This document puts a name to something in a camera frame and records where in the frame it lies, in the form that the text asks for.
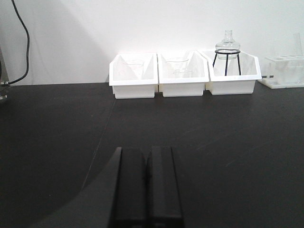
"glass bottle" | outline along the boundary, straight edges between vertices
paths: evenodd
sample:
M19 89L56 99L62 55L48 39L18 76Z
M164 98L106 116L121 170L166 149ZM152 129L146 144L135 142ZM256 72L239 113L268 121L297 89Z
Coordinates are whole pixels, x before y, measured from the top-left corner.
M226 30L224 39L217 43L215 49L224 53L231 53L234 50L239 50L240 44L236 42L232 37L232 30ZM228 59L235 59L237 55L228 55ZM226 59L227 55L218 54L219 59Z

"black tabletop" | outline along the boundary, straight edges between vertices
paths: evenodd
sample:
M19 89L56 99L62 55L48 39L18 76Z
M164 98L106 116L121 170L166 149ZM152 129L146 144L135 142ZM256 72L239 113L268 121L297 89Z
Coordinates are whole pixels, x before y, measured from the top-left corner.
M0 227L85 191L116 147L171 146L185 225L302 227L304 90L115 100L108 84L15 86L0 104Z

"power cord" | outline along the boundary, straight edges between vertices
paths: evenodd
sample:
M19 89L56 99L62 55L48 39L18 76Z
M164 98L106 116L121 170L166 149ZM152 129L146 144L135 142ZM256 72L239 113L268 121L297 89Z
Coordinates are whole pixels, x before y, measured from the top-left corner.
M14 84L14 83L16 83L16 82L24 79L28 75L28 72L29 72L29 61L28 61L29 60L29 31L28 31L27 27L25 26L25 24L24 24L21 16L19 15L19 12L18 12L16 4L15 4L15 1L11 0L11 2L13 4L15 12L16 12L16 14L17 14L17 16L18 16L18 18L19 18L19 20L20 20L20 22L21 22L21 24L22 24L22 26L23 26L23 28L24 28L24 30L26 32L26 34L27 34L27 39L28 39L28 43L27 43L27 55L26 55L27 69L26 69L24 75L22 77L20 77L20 78L14 80L14 81L11 81L11 82L10 81L1 82L2 86L9 86L11 84ZM2 71L1 71L1 63L0 63L0 80L1 80L1 74L2 74Z

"black wire stand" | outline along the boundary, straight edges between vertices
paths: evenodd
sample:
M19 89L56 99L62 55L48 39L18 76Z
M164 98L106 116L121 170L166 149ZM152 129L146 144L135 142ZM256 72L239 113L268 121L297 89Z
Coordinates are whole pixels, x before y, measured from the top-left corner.
M217 59L217 56L218 54L220 55L226 55L226 67L225 67L225 76L227 76L227 68L228 68L228 57L229 55L237 55L237 64L238 64L238 72L239 72L239 75L241 75L241 66L239 64L239 53L241 51L240 50L237 50L237 49L218 49L215 51L215 57L214 57L214 60L213 60L213 67L214 67L214 64L215 64L215 60Z

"white plastic bin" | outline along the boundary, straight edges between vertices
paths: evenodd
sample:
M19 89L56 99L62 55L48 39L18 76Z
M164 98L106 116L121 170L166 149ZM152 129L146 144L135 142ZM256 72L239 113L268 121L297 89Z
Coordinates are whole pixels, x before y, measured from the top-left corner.
M243 51L239 53L241 75L238 71L237 58L228 60L227 76L225 76L226 60L216 59L214 50L199 51L208 60L210 82L206 84L206 90L213 95L227 94L251 94L256 80L261 79L261 70L256 56Z
M151 98L158 84L156 53L121 54L110 63L115 98Z
M157 53L160 92L168 96L202 96L209 81L207 60L197 51Z

